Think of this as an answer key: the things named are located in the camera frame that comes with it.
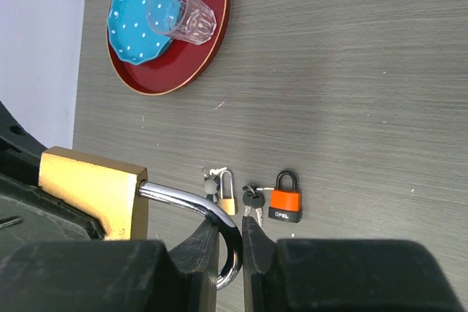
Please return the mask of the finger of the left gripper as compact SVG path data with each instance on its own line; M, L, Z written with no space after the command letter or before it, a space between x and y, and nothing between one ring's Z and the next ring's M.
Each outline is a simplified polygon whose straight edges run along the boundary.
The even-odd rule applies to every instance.
M1 195L43 218L82 229L90 240L102 240L105 232L99 220L39 187L40 156L45 150L2 104Z

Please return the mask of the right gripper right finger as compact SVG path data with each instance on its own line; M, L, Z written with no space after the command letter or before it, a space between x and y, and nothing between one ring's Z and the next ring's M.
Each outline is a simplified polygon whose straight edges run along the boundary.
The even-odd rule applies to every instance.
M436 259L410 240L272 241L242 220L246 311L462 311Z

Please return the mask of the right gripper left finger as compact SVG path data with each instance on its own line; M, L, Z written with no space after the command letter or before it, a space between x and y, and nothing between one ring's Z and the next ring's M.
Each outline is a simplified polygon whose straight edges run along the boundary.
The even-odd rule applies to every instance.
M215 311L219 230L158 240L35 243L1 261L2 311Z

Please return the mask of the large brass padlock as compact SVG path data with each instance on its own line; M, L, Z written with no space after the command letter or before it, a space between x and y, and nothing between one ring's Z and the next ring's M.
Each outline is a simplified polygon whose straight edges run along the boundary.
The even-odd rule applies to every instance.
M150 201L192 211L217 226L226 242L217 289L232 283L241 270L242 238L231 217L196 194L149 182L145 167L55 146L40 156L38 185L98 220L105 240L145 240Z

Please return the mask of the orange black padlock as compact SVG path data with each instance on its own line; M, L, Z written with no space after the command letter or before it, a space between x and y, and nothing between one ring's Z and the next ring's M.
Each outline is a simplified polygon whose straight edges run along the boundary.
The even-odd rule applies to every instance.
M283 185L285 177L291 180L291 188ZM276 176L276 183L271 191L268 217L277 221L299 223L302 216L302 196L298 187L298 178L293 171L282 170Z

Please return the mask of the small brass padlock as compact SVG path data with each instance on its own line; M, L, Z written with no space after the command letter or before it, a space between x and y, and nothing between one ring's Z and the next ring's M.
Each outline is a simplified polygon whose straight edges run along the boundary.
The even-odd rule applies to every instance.
M234 195L233 174L230 170L223 170L219 174L218 205L228 215L234 216L237 212L237 202Z

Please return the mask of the panda keychain with keys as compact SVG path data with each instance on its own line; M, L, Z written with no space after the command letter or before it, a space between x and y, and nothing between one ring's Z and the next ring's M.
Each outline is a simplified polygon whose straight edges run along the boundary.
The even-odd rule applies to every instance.
M220 191L220 175L226 171L226 167L222 168L202 168L204 183L203 190L205 192L205 198L212 201L213 203L218 202L218 193Z

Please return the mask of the black keys of orange padlock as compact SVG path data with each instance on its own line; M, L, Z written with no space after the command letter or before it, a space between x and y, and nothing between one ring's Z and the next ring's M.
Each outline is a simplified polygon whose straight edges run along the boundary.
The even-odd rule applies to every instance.
M242 188L242 202L244 204L244 217L254 213L257 217L257 223L263 227L263 207L265 206L265 191L273 191L271 187L257 187L245 185Z

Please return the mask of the blue dotted plate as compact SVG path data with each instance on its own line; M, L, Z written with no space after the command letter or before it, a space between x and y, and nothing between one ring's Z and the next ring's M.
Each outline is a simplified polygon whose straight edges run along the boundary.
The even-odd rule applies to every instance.
M173 39L156 33L148 22L149 0L111 0L107 18L109 43L118 59L141 65L161 56Z

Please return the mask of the red round tray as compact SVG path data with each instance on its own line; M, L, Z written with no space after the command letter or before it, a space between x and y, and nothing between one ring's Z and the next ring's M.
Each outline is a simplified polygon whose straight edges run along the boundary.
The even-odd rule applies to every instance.
M213 60L229 21L230 0L110 0L111 64L131 89L168 94Z

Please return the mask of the clear plastic cup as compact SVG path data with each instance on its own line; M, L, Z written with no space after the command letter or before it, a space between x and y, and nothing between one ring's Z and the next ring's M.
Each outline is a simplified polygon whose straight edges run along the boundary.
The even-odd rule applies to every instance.
M217 27L215 12L202 0L148 0L146 18L155 33L193 45L210 41Z

